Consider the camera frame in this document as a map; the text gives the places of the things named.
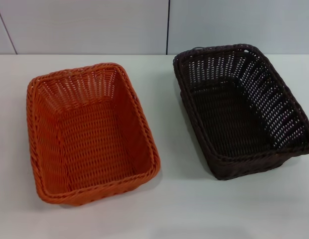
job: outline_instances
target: wicker basket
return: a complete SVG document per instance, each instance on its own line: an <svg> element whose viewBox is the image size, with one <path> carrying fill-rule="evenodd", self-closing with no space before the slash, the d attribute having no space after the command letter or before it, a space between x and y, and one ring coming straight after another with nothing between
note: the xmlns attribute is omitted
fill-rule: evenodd
<svg viewBox="0 0 309 239"><path fill-rule="evenodd" d="M194 48L178 54L173 66L217 179L267 171L309 153L309 120L256 47Z"/></svg>
<svg viewBox="0 0 309 239"><path fill-rule="evenodd" d="M31 165L40 198L79 206L133 190L159 171L158 152L125 70L63 70L27 89Z"/></svg>

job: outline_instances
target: basket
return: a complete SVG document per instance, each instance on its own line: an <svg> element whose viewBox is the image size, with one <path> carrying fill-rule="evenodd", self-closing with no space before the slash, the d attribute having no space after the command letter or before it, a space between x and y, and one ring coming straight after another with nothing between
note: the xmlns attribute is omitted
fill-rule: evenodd
<svg viewBox="0 0 309 239"><path fill-rule="evenodd" d="M79 206L155 177L158 152L125 70L114 63L34 78L27 89L39 197Z"/></svg>
<svg viewBox="0 0 309 239"><path fill-rule="evenodd" d="M264 172L309 153L309 120L256 47L194 48L178 54L173 66L217 179Z"/></svg>

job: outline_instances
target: white table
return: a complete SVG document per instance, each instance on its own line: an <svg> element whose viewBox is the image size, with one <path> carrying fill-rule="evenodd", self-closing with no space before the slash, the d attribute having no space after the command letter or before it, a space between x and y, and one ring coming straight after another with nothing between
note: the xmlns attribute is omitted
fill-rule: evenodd
<svg viewBox="0 0 309 239"><path fill-rule="evenodd" d="M309 55L269 55L309 118ZM309 239L309 155L230 181L208 173L182 105L173 56L0 56L0 239ZM161 157L156 178L81 207L39 199L30 165L26 87L100 62L127 71Z"/></svg>

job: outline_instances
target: orange basket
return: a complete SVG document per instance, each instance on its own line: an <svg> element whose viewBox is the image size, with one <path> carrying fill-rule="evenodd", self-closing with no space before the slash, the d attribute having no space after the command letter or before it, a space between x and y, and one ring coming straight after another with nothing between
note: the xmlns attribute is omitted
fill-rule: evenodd
<svg viewBox="0 0 309 239"><path fill-rule="evenodd" d="M79 206L155 177L159 155L125 70L114 63L34 78L27 89L39 197Z"/></svg>

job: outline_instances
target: rectangular basket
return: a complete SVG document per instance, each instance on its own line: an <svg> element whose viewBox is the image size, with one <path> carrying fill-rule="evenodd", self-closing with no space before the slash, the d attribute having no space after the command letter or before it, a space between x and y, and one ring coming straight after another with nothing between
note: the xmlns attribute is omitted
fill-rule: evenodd
<svg viewBox="0 0 309 239"><path fill-rule="evenodd" d="M34 78L27 89L39 197L79 206L156 176L158 152L125 70L114 63Z"/></svg>
<svg viewBox="0 0 309 239"><path fill-rule="evenodd" d="M267 171L309 153L309 120L256 47L194 48L178 54L173 66L217 179Z"/></svg>

